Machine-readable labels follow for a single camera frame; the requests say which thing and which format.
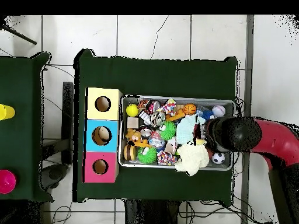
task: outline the green tablecloth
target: green tablecloth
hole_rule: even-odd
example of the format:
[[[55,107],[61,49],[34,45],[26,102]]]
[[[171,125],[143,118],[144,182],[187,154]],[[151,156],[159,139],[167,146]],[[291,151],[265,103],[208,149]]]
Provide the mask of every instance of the green tablecloth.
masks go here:
[[[229,204],[231,170],[198,171],[196,175],[189,177],[186,173],[178,173],[172,169],[120,167],[113,184],[82,183],[84,105],[86,87],[119,89],[123,94],[132,95],[234,100],[236,65],[234,57],[225,61],[97,58],[90,50],[81,50],[74,62],[74,145],[75,150],[78,150],[78,164],[74,164],[74,170],[78,172],[73,183],[74,200],[222,200]]]
[[[33,58],[0,57],[0,103],[14,118],[0,121],[0,169],[16,174],[17,185],[1,199],[49,201],[39,186],[41,155],[41,69],[49,53]]]

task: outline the green spiky ball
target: green spiky ball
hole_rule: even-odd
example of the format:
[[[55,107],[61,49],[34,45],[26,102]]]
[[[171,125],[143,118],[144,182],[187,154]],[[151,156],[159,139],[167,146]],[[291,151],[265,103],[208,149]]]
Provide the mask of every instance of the green spiky ball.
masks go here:
[[[146,155],[142,154],[143,150],[144,148],[138,149],[137,157],[139,161],[145,164],[150,164],[157,160],[157,150],[155,148],[149,148]]]
[[[166,129],[161,132],[161,137],[164,140],[168,141],[168,140],[172,139],[175,136],[176,126],[171,121],[165,121],[163,123],[163,125],[166,125]]]

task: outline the yellow box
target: yellow box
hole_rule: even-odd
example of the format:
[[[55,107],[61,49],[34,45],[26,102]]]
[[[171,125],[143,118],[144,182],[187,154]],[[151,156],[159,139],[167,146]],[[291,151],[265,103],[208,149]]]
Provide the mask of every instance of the yellow box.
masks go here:
[[[88,87],[87,118],[90,120],[119,120],[122,93],[118,89]]]

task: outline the orange basketball toy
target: orange basketball toy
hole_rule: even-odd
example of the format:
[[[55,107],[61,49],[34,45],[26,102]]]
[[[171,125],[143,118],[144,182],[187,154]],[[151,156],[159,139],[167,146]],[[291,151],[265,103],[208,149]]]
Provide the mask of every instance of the orange basketball toy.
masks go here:
[[[183,112],[186,115],[193,115],[196,113],[196,106],[192,103],[188,103],[184,106]]]

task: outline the blue box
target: blue box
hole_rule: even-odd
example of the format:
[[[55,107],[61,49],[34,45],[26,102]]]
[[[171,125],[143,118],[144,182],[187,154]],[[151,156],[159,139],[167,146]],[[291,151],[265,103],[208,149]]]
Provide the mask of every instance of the blue box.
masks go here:
[[[117,152],[118,121],[87,120],[86,151]],[[97,127],[106,127],[111,132],[111,140],[106,145],[98,145],[92,140],[92,133]]]

